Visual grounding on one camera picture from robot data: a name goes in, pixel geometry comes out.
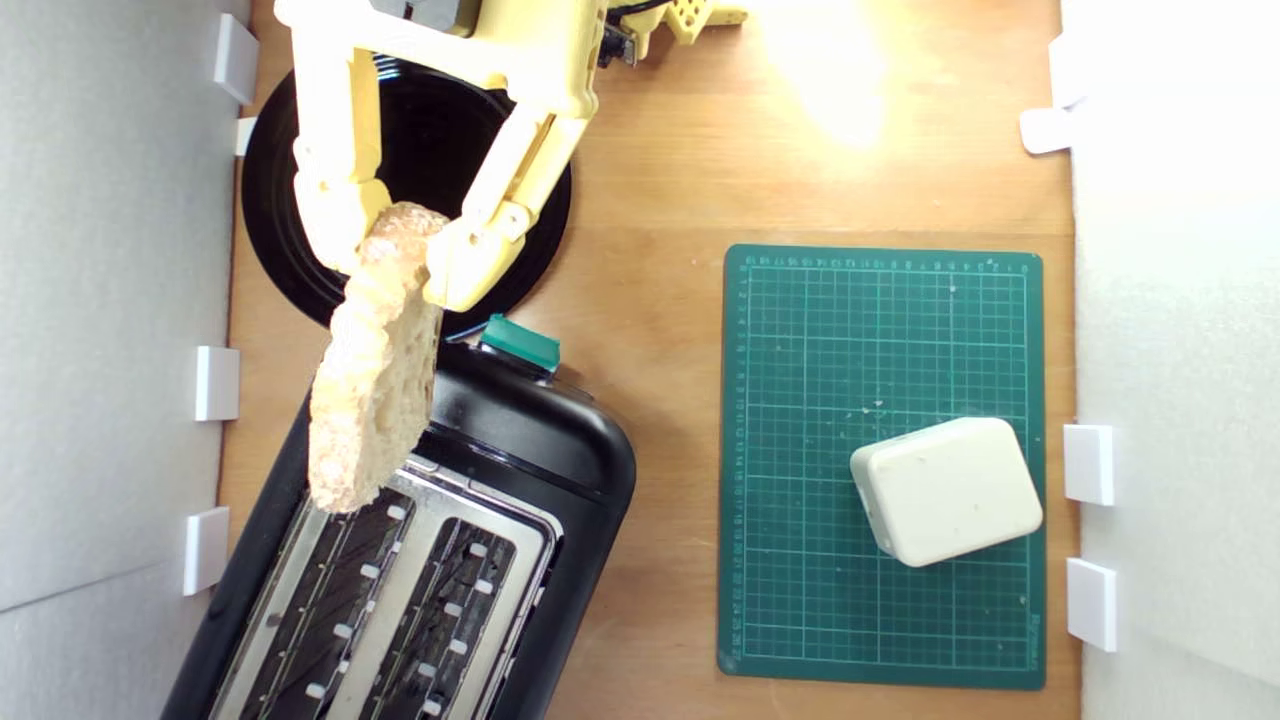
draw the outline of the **toaster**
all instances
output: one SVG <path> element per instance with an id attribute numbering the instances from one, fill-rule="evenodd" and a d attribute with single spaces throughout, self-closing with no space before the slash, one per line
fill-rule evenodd
<path id="1" fill-rule="evenodd" d="M 351 514 L 308 500 L 305 398 L 161 717 L 541 717 L 635 486 L 558 354 L 502 316 L 443 345 L 428 430 Z"/>

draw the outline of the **white plastic container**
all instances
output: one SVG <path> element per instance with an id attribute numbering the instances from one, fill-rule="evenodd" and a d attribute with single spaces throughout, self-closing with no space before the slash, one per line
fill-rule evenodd
<path id="1" fill-rule="evenodd" d="M 960 418 L 854 452 L 881 550 L 911 568 L 1036 532 L 1044 520 L 1014 428 Z"/>

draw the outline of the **toast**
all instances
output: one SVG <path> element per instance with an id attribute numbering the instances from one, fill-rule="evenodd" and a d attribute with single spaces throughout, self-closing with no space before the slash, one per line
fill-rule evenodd
<path id="1" fill-rule="evenodd" d="M 360 245 L 311 384 L 307 483 L 321 510 L 371 502 L 426 430 L 444 315 L 422 299 L 426 243 L 445 223 L 397 202 Z"/>

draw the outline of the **wooden surface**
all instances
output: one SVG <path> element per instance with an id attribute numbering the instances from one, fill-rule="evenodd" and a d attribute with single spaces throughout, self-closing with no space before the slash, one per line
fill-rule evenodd
<path id="1" fill-rule="evenodd" d="M 261 102 L 288 35 L 255 3 Z M 1018 113 L 1048 102 L 1056 0 L 759 0 L 749 24 L 596 81 L 561 255 L 518 322 L 567 364 L 639 459 L 630 514 L 550 717 L 1079 717 L 1065 630 L 1076 520 L 1048 433 L 1048 685 L 986 692 L 728 678 L 716 669 L 721 283 L 735 242 L 1007 249 L 1044 259 L 1050 428 L 1074 413 L 1065 156 L 1033 159 Z M 325 331 L 265 278 L 237 211 L 230 343 L 241 419 L 220 500 L 238 534 Z"/>

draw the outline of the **cable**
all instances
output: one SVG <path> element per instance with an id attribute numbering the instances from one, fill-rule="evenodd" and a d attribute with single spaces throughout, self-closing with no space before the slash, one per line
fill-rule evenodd
<path id="1" fill-rule="evenodd" d="M 618 5 L 617 8 L 609 8 L 607 18 L 611 23 L 617 24 L 626 15 L 634 15 L 636 13 L 643 13 L 645 10 L 652 10 L 660 5 L 666 5 L 671 0 L 644 0 L 644 3 L 632 3 L 631 5 Z"/>

